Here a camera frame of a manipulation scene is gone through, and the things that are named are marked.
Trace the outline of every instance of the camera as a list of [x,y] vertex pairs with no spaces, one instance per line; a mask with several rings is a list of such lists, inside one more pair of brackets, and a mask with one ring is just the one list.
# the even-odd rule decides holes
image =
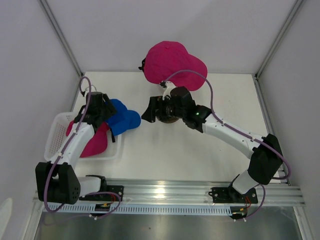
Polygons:
[[173,123],[178,119],[188,117],[196,109],[196,103],[190,92],[184,87],[176,87],[170,92],[170,96],[152,96],[144,114],[143,120],[154,123],[156,118],[163,123]]

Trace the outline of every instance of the cable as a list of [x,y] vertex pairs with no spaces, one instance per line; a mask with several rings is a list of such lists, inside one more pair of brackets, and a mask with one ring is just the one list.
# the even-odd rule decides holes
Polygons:
[[265,186],[263,186],[262,184],[258,184],[257,186],[261,186],[261,187],[262,187],[263,197],[262,197],[261,203],[260,203],[260,205],[258,206],[258,208],[257,208],[253,213],[251,213],[249,216],[246,216],[246,219],[251,218],[252,216],[254,216],[255,214],[257,214],[257,212],[262,208],[263,204],[265,203],[265,200],[266,200],[266,188],[265,188]]
[[241,208],[240,211],[243,211],[245,210],[245,213],[248,214],[248,201],[247,201],[247,197],[244,198],[244,201],[245,201],[245,209]]
[[94,88],[94,90],[97,92],[97,88],[96,88],[96,86],[95,85],[93,85],[93,84],[91,84],[91,87],[93,87]]
[[116,197],[115,195],[111,195],[112,196],[112,204],[116,201]]
[[196,71],[193,71],[193,70],[188,70],[188,69],[184,69],[184,70],[179,70],[179,71],[176,71],[175,73],[171,74],[169,77],[167,77],[166,80],[164,80],[164,82],[168,81],[169,79],[171,79],[173,76],[179,74],[179,73],[184,73],[184,72],[189,72],[189,73],[194,73],[198,76],[200,76],[201,78],[203,78],[205,80],[205,82],[208,84],[209,88],[210,88],[210,92],[211,92],[211,100],[210,100],[210,106],[211,106],[211,112],[212,112],[212,115],[214,116],[214,118],[221,124],[224,124],[224,126],[226,126],[227,128],[233,130],[234,132],[250,139],[251,141],[255,141],[257,143],[259,143],[260,145],[266,147],[267,149],[269,149],[270,151],[272,151],[274,154],[276,154],[277,157],[279,157],[282,162],[286,165],[287,169],[288,169],[288,173],[286,176],[283,176],[283,177],[273,177],[272,179],[276,179],[276,180],[284,180],[284,179],[288,179],[290,176],[291,176],[291,167],[290,167],[290,164],[288,163],[288,161],[278,152],[276,151],[273,147],[269,146],[268,144],[266,144],[265,142],[263,141],[260,141],[256,138],[253,138],[252,136],[234,128],[233,126],[227,124],[227,123],[224,123],[216,114],[215,110],[214,110],[214,90],[212,88],[212,85],[210,84],[210,82],[208,81],[207,78],[205,78],[202,74],[196,72]]
[[[91,100],[91,81],[90,81],[90,79],[89,79],[88,77],[86,77],[86,76],[81,77],[80,80],[79,80],[79,85],[78,85],[78,86],[79,86],[80,92],[82,92],[81,84],[82,84],[82,82],[83,82],[84,79],[86,79],[87,82],[88,82],[88,84],[89,84],[88,99],[87,99],[87,102],[86,102],[86,105],[85,105],[83,114],[82,114],[82,116],[81,116],[81,118],[80,118],[80,121],[79,121],[78,125],[77,125],[76,128],[75,128],[75,132],[77,132],[77,131],[79,130],[79,128],[80,128],[80,125],[81,125],[82,121],[84,120],[84,117],[85,117],[85,115],[86,115],[86,113],[87,113],[87,110],[88,110],[88,107],[89,107],[89,103],[90,103],[90,100]],[[50,183],[50,180],[51,180],[51,177],[52,177],[52,174],[53,174],[53,172],[54,172],[55,167],[57,166],[58,162],[60,161],[60,159],[61,159],[62,156],[64,155],[64,152],[65,152],[65,150],[67,149],[69,143],[70,143],[70,142],[72,141],[72,139],[75,137],[75,135],[76,135],[75,132],[70,136],[70,138],[67,140],[67,142],[66,142],[65,145],[63,146],[63,148],[62,148],[59,156],[56,158],[56,160],[54,161],[52,167],[50,168],[48,177],[46,178],[46,181],[45,181],[44,194],[43,194],[43,202],[44,202],[44,207],[45,207],[45,209],[47,210],[48,213],[51,213],[51,214],[58,212],[58,211],[64,206],[64,204],[61,204],[61,205],[60,205],[57,209],[55,209],[55,210],[51,210],[51,209],[49,208],[49,205],[48,205],[48,189],[49,189],[49,183]]]
[[114,209],[112,209],[111,211],[101,215],[101,216],[92,216],[91,213],[88,215],[87,213],[86,214],[77,214],[77,215],[74,215],[74,216],[71,216],[71,217],[67,217],[65,219],[63,219],[62,221],[59,221],[59,222],[54,222],[54,223],[45,223],[45,221],[43,220],[43,224],[45,226],[53,226],[53,225],[57,225],[57,224],[63,224],[65,222],[68,222],[69,220],[71,219],[75,219],[75,218],[79,218],[79,217],[90,217],[90,218],[94,218],[94,220],[97,220],[97,219],[103,219],[105,218],[106,216],[112,214],[113,212],[115,212],[119,206],[120,206],[120,203],[121,203],[121,197],[115,193],[115,192],[111,192],[111,191],[103,191],[103,192],[92,192],[92,193],[89,193],[87,194],[86,196],[92,196],[92,195],[101,195],[101,194],[108,194],[108,195],[111,195],[113,197],[117,197],[118,198],[118,204],[116,205],[116,207]]
[[246,199],[246,200],[245,200],[245,202],[247,202],[247,201],[249,202],[249,206],[247,207],[247,209],[248,209],[248,208],[250,208],[250,207],[251,207],[251,201],[250,201],[250,199],[249,199],[249,197],[248,197],[248,196],[246,196],[246,197],[245,197],[245,199]]

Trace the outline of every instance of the metal frame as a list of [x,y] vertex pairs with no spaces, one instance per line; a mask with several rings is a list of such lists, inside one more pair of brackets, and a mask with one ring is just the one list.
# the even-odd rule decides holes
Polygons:
[[268,65],[268,63],[271,61],[273,56],[275,55],[276,51],[278,50],[280,44],[282,43],[283,39],[285,38],[286,34],[288,33],[288,30],[290,29],[292,23],[296,19],[299,11],[301,10],[302,6],[306,0],[296,0],[294,3],[290,13],[286,17],[279,33],[277,34],[275,40],[273,41],[271,48],[269,49],[268,53],[266,54],[261,66],[259,67],[258,72],[256,73],[256,78],[259,80],[261,77],[261,74],[263,73],[264,69]]
[[76,73],[78,74],[78,76],[82,76],[83,73],[79,67],[79,64],[77,62],[77,59],[75,58],[74,53],[72,52],[70,45],[68,44],[56,18],[54,13],[52,12],[47,0],[38,0],[45,16],[47,17],[49,23],[51,24],[54,33],[56,34],[59,42],[61,43],[62,48],[64,49],[66,55],[68,56],[69,60],[71,61],[74,70],[76,71]]
[[[83,73],[78,65],[78,62],[68,44],[61,28],[47,2],[47,0],[38,0],[41,5],[48,21],[50,22],[54,32],[56,33],[61,46],[65,50],[69,60],[71,61],[75,71],[79,76],[83,76]],[[306,0],[297,0],[291,9],[288,17],[281,27],[276,39],[274,40],[270,50],[268,51],[263,63],[261,64],[257,74],[253,77],[254,85],[256,88],[257,96],[261,106],[263,118],[266,124],[267,131],[274,134],[274,128],[270,115],[266,106],[263,93],[259,84],[259,77],[263,73],[264,69],[274,56],[275,52],[279,48],[282,40],[284,39],[288,29],[293,23],[299,10],[302,8],[303,3]],[[73,105],[76,102],[78,91],[75,94]],[[280,169],[279,174],[284,174],[286,170]],[[238,206],[238,204],[214,204],[212,198],[208,195],[208,192],[212,187],[226,187],[229,182],[199,182],[199,181],[149,181],[149,180],[119,180],[109,179],[108,183],[111,185],[123,185],[124,196],[121,211],[115,211],[115,213],[135,213],[135,214],[192,214],[190,210],[196,209],[197,215],[228,215],[231,206]],[[302,192],[299,187],[291,186],[289,182],[282,182],[281,184],[269,184],[265,186],[266,198],[264,206],[269,207],[293,207],[296,213],[297,222],[301,231],[301,235],[304,240],[314,239],[310,224],[305,212],[306,203],[303,199]],[[258,199],[261,200],[263,191],[257,189]],[[75,207],[65,208],[65,211],[71,213],[85,212],[88,209],[85,206],[92,206],[99,202],[86,202],[81,201],[76,203]],[[25,231],[24,240],[33,239],[41,214],[43,212],[43,203],[39,201],[38,196],[33,199],[32,215],[29,219],[28,226]]]

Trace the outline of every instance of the cap brim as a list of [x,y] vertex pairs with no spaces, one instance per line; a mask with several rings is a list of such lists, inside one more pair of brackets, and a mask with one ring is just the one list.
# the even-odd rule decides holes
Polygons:
[[[192,69],[190,70],[201,74],[205,78],[207,77],[208,69],[203,61],[201,61],[199,58],[193,55],[189,55],[189,61],[191,62],[191,66],[192,66]],[[189,91],[196,91],[199,88],[201,88],[202,85],[205,83],[205,80],[201,76],[191,72],[187,75],[184,81],[185,81],[184,86]]]

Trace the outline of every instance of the black mounting bracket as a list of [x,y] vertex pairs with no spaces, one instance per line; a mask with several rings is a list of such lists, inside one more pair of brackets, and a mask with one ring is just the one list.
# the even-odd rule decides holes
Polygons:
[[230,187],[212,187],[208,194],[215,204],[246,204],[246,197],[252,204],[258,203],[257,191],[254,187],[246,194],[239,194],[238,197],[234,197],[234,192]]
[[[121,201],[123,200],[124,196],[124,186],[121,185],[108,185],[107,180],[104,176],[99,176],[99,175],[87,175],[87,177],[96,177],[101,179],[101,185],[99,192],[111,192],[118,194],[121,198]],[[110,194],[96,194],[96,195],[87,195],[85,197],[79,197],[80,201],[96,201],[96,202],[101,202],[101,201],[106,201],[106,202],[118,202],[118,198],[110,195]]]

